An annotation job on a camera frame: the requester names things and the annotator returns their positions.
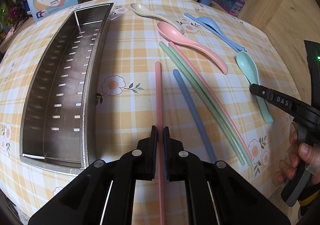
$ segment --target checkered tablecloth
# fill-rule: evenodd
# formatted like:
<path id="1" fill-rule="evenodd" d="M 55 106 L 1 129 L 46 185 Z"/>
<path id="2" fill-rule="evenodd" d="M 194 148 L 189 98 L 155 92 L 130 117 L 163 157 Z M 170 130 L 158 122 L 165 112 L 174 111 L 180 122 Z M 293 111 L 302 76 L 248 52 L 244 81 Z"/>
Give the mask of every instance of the checkered tablecloth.
<path id="1" fill-rule="evenodd" d="M 236 52 L 202 26 L 186 19 L 214 19 L 232 40 L 246 47 L 254 58 L 261 84 L 299 98 L 287 67 L 267 36 L 250 24 L 226 13 L 188 0 L 96 0 L 70 7 L 47 17 L 22 31 L 0 64 L 0 188 L 27 215 L 32 215 L 74 177 L 44 171 L 19 159 L 19 134 L 25 97 L 36 66 L 49 41 L 74 9 L 113 2 L 97 88 L 96 141 L 98 157 L 105 161 L 119 159 L 133 150 L 140 139 L 149 137 L 156 124 L 155 62 L 163 69 L 164 125 L 171 137 L 184 148 L 208 161 L 203 142 L 180 92 L 172 70 L 176 68 L 160 49 L 159 41 L 168 43 L 156 30 L 156 19 L 143 18 L 130 10 L 131 3 L 141 3 L 150 10 L 175 18 L 185 29 L 185 36 L 215 51 L 228 65 L 228 75 L 202 53 L 179 46 L 212 87 L 237 125 L 253 155 L 253 167 L 239 164 L 227 139 L 190 84 L 186 85 L 197 106 L 217 158 L 238 171 L 263 195 L 275 190 L 271 174 L 289 145 L 292 119 L 268 105 L 274 122 L 263 121 L 257 100 L 249 92 L 249 83 L 235 62 Z M 133 224 L 159 224 L 158 179 L 137 181 Z M 187 205 L 181 182 L 165 183 L 165 211 L 168 224 L 187 224 Z"/>

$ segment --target pink chopstick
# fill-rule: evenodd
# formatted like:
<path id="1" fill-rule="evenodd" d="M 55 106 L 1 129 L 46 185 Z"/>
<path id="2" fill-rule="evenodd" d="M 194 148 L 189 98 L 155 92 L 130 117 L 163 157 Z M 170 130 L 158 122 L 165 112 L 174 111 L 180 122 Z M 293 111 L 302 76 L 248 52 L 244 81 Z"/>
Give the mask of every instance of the pink chopstick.
<path id="1" fill-rule="evenodd" d="M 157 111 L 157 132 L 158 132 L 158 145 L 157 145 L 157 166 L 158 166 L 158 179 L 159 179 L 159 203 L 160 203 L 160 225 L 165 225 L 164 213 L 164 149 L 163 149 L 163 119 L 162 119 L 162 75 L 161 63 L 156 62 L 156 111 Z"/>
<path id="2" fill-rule="evenodd" d="M 183 60 L 190 66 L 190 68 L 192 69 L 192 71 L 197 75 L 197 77 L 200 79 L 200 81 L 204 84 L 204 86 L 208 89 L 209 93 L 212 95 L 212 97 L 215 99 L 215 101 L 217 102 L 217 104 L 219 105 L 219 107 L 221 108 L 221 110 L 223 111 L 224 115 L 227 117 L 228 121 L 230 122 L 231 126 L 233 127 L 233 129 L 235 130 L 241 144 L 243 145 L 245 151 L 247 152 L 250 160 L 252 161 L 252 155 L 246 145 L 246 143 L 244 142 L 239 130 L 237 129 L 236 125 L 234 124 L 233 120 L 231 119 L 230 115 L 228 114 L 227 110 L 224 108 L 224 106 L 222 105 L 222 103 L 219 101 L 218 97 L 215 95 L 215 93 L 211 90 L 210 86 L 208 85 L 208 83 L 203 79 L 203 77 L 201 76 L 201 74 L 198 72 L 198 70 L 194 67 L 194 65 L 189 61 L 189 59 L 184 55 L 184 53 L 181 52 L 181 50 L 173 43 L 173 42 L 169 42 L 169 46 L 172 46 L 177 52 L 178 54 L 183 58 Z"/>

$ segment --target green chopstick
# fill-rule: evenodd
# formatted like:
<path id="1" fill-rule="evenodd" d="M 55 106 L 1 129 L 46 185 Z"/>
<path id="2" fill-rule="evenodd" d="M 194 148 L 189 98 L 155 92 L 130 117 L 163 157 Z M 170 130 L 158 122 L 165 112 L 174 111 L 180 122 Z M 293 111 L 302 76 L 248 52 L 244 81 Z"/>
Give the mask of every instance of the green chopstick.
<path id="1" fill-rule="evenodd" d="M 241 141 L 238 139 L 238 136 L 235 132 L 235 130 L 233 129 L 233 127 L 231 126 L 231 123 L 229 122 L 229 120 L 227 119 L 227 117 L 225 116 L 225 114 L 223 113 L 223 111 L 221 110 L 221 108 L 219 107 L 219 105 L 217 104 L 217 102 L 215 101 L 215 99 L 212 97 L 211 93 L 208 91 L 208 89 L 204 86 L 204 84 L 201 82 L 201 80 L 199 79 L 199 77 L 193 72 L 193 70 L 191 69 L 191 67 L 187 64 L 186 61 L 183 60 L 183 58 L 179 55 L 179 53 L 172 47 L 169 46 L 169 49 L 172 51 L 172 53 L 176 56 L 176 58 L 179 60 L 179 62 L 183 65 L 183 67 L 187 70 L 187 72 L 192 76 L 192 78 L 195 80 L 195 82 L 198 84 L 198 86 L 201 88 L 202 92 L 205 94 L 205 96 L 208 98 L 208 100 L 210 101 L 211 105 L 214 107 L 214 109 L 217 111 L 219 117 L 222 119 L 223 123 L 227 126 L 227 129 L 229 130 L 229 132 L 231 133 L 233 139 L 236 141 L 238 147 L 241 150 L 241 153 L 243 154 L 248 166 L 252 167 L 252 161 L 250 160 L 249 155 L 247 154 L 243 144 L 241 143 Z"/>
<path id="2" fill-rule="evenodd" d="M 203 93 L 200 86 L 196 83 L 196 81 L 192 78 L 191 74 L 187 71 L 187 69 L 184 67 L 184 65 L 179 61 L 175 53 L 173 53 L 169 47 L 165 45 L 162 41 L 159 42 L 160 47 L 164 50 L 164 52 L 170 57 L 170 59 L 174 62 L 174 64 L 180 69 L 180 71 L 183 73 L 183 75 L 187 78 L 189 83 L 192 85 L 193 89 L 197 92 L 198 96 L 201 98 L 205 106 L 210 111 L 211 115 L 215 118 L 217 124 L 221 128 L 222 132 L 226 136 L 227 140 L 229 141 L 233 151 L 236 153 L 240 163 L 244 166 L 244 160 L 240 154 L 240 151 L 238 150 L 235 142 L 233 141 L 233 138 L 229 132 L 229 130 L 226 128 L 224 122 L 220 118 L 217 111 L 214 109 L 212 104 L 210 103 L 209 99 L 206 97 L 206 95 Z"/>

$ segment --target blue chopstick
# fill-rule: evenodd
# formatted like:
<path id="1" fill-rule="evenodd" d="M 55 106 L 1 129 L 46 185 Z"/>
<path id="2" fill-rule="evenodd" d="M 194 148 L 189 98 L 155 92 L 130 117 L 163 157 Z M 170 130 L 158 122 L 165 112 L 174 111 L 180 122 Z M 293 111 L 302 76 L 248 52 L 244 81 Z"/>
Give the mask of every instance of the blue chopstick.
<path id="1" fill-rule="evenodd" d="M 177 80 L 177 83 L 180 87 L 180 90 L 183 94 L 183 97 L 184 99 L 186 100 L 187 104 L 188 104 L 188 107 L 191 111 L 191 114 L 192 114 L 192 117 L 193 119 L 195 120 L 195 123 L 197 125 L 197 128 L 199 130 L 199 133 L 200 133 L 200 136 L 202 138 L 202 141 L 204 143 L 204 146 L 208 152 L 208 155 L 209 155 L 209 158 L 210 158 L 210 161 L 211 163 L 215 163 L 217 161 L 217 157 L 216 157 L 216 154 L 214 153 L 214 150 L 212 148 L 212 145 L 211 145 L 211 142 L 209 140 L 209 137 L 208 137 L 208 134 L 207 132 L 205 131 L 205 128 L 204 128 L 204 125 L 201 121 L 201 118 L 199 116 L 199 113 L 196 109 L 196 106 L 191 98 L 191 95 L 188 91 L 188 88 L 186 87 L 186 84 L 184 83 L 179 71 L 177 69 L 174 69 L 173 70 L 173 75 L 175 77 L 175 79 Z"/>
<path id="2" fill-rule="evenodd" d="M 205 27 L 208 31 L 212 32 L 213 34 L 215 34 L 218 38 L 220 38 L 222 41 L 224 41 L 227 45 L 229 45 L 234 51 L 236 51 L 237 53 L 240 52 L 240 50 L 238 48 L 236 48 L 232 43 L 230 43 L 225 37 L 221 36 L 218 32 L 216 32 L 213 28 L 210 28 L 208 25 L 204 24 L 203 22 L 199 21 L 197 18 L 191 16 L 188 13 L 184 13 L 184 16 L 192 19 L 193 21 L 195 21 L 196 23 L 198 23 L 199 25 L 201 25 L 202 27 Z"/>

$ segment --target yellow strap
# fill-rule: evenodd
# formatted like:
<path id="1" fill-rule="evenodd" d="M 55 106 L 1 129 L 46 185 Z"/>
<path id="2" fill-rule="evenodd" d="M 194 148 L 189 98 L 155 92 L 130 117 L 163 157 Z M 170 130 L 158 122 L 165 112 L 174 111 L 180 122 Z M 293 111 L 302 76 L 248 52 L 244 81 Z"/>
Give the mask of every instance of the yellow strap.
<path id="1" fill-rule="evenodd" d="M 303 207 L 303 206 L 306 206 L 306 205 L 308 205 L 309 203 L 311 203 L 314 199 L 316 199 L 319 191 L 320 191 L 320 190 L 316 191 L 314 194 L 312 194 L 311 196 L 309 196 L 307 199 L 304 199 L 303 201 L 299 201 L 300 206 Z"/>

